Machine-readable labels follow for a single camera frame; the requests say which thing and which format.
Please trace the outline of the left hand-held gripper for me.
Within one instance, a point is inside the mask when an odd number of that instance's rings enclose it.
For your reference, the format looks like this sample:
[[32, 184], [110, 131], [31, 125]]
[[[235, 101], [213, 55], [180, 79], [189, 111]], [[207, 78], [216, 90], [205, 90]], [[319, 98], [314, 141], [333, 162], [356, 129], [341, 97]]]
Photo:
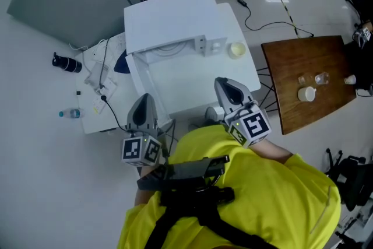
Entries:
[[161, 142], [158, 140], [156, 106], [150, 94], [145, 93], [130, 109], [126, 132], [129, 136], [122, 143], [122, 161], [135, 167], [157, 165]]

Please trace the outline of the black insulated bottle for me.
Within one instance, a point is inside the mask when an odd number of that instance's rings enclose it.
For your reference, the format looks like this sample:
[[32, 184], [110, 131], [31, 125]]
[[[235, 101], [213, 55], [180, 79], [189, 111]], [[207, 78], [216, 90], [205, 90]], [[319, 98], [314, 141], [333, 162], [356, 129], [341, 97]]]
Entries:
[[61, 68], [63, 71], [79, 73], [82, 70], [82, 63], [68, 57], [62, 57], [54, 52], [52, 65]]

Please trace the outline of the black chest mount harness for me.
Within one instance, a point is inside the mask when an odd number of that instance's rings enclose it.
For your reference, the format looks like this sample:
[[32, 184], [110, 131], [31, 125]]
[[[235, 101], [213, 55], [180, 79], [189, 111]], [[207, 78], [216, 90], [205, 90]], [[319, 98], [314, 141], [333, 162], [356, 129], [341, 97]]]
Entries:
[[159, 165], [137, 181], [142, 191], [159, 191], [163, 216], [156, 222], [145, 249], [161, 249], [168, 232], [181, 218], [197, 218], [216, 235], [247, 249], [277, 249], [259, 236], [248, 234], [221, 219], [218, 206], [235, 200], [234, 190], [215, 184], [225, 173], [229, 156]]

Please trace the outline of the wooden side table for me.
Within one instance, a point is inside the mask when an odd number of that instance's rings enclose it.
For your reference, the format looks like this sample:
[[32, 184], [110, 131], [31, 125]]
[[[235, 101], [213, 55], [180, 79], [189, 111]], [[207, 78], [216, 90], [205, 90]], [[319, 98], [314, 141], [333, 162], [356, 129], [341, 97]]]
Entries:
[[[284, 135], [292, 133], [342, 108], [356, 98], [351, 85], [344, 79], [350, 66], [341, 36], [297, 38], [261, 45], [272, 78]], [[317, 85], [315, 76], [327, 72], [327, 85]], [[311, 87], [316, 89], [315, 100], [299, 101], [298, 82], [301, 75], [312, 75]]]

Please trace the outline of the person's left forearm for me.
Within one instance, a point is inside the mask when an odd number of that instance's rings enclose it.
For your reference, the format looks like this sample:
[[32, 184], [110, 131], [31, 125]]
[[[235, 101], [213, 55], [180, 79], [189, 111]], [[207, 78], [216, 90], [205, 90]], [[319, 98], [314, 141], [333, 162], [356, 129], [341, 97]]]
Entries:
[[[147, 176], [149, 173], [151, 173], [153, 170], [155, 170], [156, 167], [154, 166], [145, 166], [142, 167], [140, 170], [140, 178], [143, 178]], [[154, 197], [155, 191], [149, 191], [149, 190], [140, 190], [139, 188], [136, 191], [134, 206], [138, 205], [146, 205], [149, 203], [149, 201]]]

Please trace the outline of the white power strip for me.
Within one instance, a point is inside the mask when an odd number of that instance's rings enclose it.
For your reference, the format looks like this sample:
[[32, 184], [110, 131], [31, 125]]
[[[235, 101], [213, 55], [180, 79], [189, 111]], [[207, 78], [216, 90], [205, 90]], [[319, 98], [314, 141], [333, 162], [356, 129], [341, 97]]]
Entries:
[[102, 99], [102, 97], [109, 100], [117, 89], [117, 84], [111, 78], [107, 78], [103, 85], [104, 87], [96, 92], [95, 98], [93, 99], [93, 110], [96, 114], [101, 114], [106, 106], [106, 102]]

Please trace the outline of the white plate in microwave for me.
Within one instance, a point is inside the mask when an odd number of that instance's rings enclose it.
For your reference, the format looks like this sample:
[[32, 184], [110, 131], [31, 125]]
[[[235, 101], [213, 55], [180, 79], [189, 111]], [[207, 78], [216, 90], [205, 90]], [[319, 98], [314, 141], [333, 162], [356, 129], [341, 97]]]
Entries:
[[172, 57], [172, 56], [175, 56], [181, 53], [184, 50], [186, 44], [187, 42], [183, 41], [179, 43], [164, 45], [164, 46], [152, 49], [151, 52], [152, 54], [158, 57], [162, 57], [162, 58]]

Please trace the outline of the white microwave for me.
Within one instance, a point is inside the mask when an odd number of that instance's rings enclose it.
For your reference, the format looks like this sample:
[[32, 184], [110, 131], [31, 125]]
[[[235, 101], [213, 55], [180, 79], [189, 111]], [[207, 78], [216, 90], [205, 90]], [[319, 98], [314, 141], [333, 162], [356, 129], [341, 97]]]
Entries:
[[[168, 124], [169, 113], [155, 87], [150, 65], [189, 54], [221, 54], [227, 34], [216, 0], [147, 0], [124, 9], [127, 63], [138, 95], [153, 96], [158, 125]], [[162, 58], [151, 50], [186, 41], [184, 50]]]

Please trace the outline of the white handled mug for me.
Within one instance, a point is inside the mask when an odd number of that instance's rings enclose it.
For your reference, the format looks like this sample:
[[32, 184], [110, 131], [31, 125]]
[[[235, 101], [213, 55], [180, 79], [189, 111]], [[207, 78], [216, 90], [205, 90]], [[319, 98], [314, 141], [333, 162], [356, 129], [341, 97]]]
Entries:
[[302, 102], [312, 102], [315, 100], [315, 96], [316, 89], [311, 86], [300, 88], [297, 93], [299, 101]]

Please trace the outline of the yellow shirt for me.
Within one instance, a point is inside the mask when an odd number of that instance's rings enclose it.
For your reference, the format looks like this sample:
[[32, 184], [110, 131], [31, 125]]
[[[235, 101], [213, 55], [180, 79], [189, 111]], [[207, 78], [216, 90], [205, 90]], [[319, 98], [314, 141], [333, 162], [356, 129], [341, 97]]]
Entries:
[[[170, 163], [228, 155], [216, 184], [231, 187], [235, 200], [218, 207], [221, 219], [264, 239], [278, 249], [323, 249], [340, 218], [335, 183], [299, 155], [285, 162], [264, 159], [243, 148], [222, 125], [194, 129], [178, 142]], [[146, 205], [126, 213], [117, 249], [145, 249], [156, 221], [165, 213], [159, 191]], [[168, 232], [162, 249], [239, 249], [197, 218], [181, 218]]]

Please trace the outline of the person's grey shoe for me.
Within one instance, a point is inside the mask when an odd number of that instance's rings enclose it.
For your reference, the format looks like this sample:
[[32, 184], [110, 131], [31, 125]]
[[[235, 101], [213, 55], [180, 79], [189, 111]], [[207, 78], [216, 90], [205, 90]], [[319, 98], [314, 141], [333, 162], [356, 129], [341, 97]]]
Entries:
[[216, 110], [213, 107], [208, 107], [205, 112], [204, 126], [211, 126], [219, 124]]

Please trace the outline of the dark blue cloth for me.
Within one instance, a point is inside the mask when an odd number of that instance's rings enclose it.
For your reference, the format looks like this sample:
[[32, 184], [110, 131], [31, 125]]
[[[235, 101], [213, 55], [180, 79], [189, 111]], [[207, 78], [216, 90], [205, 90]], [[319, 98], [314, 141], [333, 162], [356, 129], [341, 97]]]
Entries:
[[127, 53], [126, 50], [119, 56], [117, 59], [115, 66], [114, 66], [114, 72], [117, 73], [123, 73], [123, 74], [130, 74], [130, 69], [126, 60]]

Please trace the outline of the white cup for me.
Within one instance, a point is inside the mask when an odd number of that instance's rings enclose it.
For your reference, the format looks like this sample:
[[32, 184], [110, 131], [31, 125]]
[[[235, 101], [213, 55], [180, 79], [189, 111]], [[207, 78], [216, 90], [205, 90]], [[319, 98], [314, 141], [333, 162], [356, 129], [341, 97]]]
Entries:
[[240, 59], [246, 54], [246, 46], [242, 42], [234, 42], [228, 48], [228, 55], [231, 59]]

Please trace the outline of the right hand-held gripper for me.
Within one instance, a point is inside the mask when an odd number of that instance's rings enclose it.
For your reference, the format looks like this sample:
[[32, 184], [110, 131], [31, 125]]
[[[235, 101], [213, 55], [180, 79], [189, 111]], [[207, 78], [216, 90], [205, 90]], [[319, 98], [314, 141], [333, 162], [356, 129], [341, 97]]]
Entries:
[[218, 77], [214, 89], [227, 132], [243, 147], [249, 148], [264, 140], [272, 131], [268, 116], [259, 108], [249, 89], [229, 78]]

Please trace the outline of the black office chair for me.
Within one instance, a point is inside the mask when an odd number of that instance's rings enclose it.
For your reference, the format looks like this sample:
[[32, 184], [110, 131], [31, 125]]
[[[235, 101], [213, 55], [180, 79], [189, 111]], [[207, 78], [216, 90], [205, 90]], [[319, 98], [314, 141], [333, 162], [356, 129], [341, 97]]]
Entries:
[[341, 202], [348, 211], [364, 206], [373, 193], [373, 163], [366, 158], [348, 156], [342, 160], [343, 152], [338, 151], [336, 161], [329, 148], [326, 149], [329, 170], [325, 173], [337, 186]]

